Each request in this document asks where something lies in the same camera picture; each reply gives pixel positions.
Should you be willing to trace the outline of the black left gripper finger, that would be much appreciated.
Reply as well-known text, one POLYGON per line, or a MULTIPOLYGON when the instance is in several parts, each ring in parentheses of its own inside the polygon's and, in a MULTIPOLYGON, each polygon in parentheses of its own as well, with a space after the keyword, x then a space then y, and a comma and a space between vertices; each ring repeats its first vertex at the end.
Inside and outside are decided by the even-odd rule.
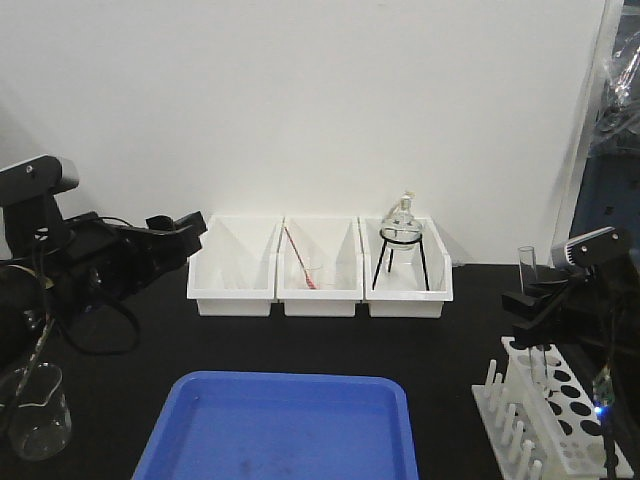
POLYGON ((200 211, 173 219, 172 231, 150 230, 149 255, 157 270, 175 270, 202 248, 207 226, 200 211))
POLYGON ((166 215, 155 215, 145 219, 146 226, 151 230, 172 231, 173 220, 166 215))

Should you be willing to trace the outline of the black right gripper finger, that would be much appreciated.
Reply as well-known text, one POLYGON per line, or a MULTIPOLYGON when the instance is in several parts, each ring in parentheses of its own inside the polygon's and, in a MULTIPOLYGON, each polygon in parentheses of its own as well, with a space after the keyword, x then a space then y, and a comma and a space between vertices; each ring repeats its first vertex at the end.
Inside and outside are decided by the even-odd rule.
POLYGON ((513 324, 513 334, 518 345, 533 347, 543 344, 567 344, 570 333, 564 320, 565 301, 556 299, 534 318, 520 318, 513 324))
POLYGON ((567 280, 539 281, 528 284, 524 291, 502 294, 502 308, 521 318, 534 318, 567 287, 567 280))

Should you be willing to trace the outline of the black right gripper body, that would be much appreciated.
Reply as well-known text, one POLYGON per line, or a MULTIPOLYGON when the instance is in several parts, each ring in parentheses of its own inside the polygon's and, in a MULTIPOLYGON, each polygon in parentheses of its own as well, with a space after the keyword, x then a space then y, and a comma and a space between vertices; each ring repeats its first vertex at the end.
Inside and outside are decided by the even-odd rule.
POLYGON ((578 343, 602 350, 639 349, 639 273, 631 259, 587 267, 566 309, 578 343))

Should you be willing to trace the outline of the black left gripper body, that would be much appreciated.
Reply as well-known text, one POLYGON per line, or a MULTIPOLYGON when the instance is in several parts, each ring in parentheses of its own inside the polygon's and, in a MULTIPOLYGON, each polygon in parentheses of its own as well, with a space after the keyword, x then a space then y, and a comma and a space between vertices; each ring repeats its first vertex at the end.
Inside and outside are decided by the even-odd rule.
POLYGON ((127 316, 122 301, 172 270, 157 270, 149 255, 151 232, 88 212, 53 224, 49 254, 49 307, 73 320, 109 306, 127 316))

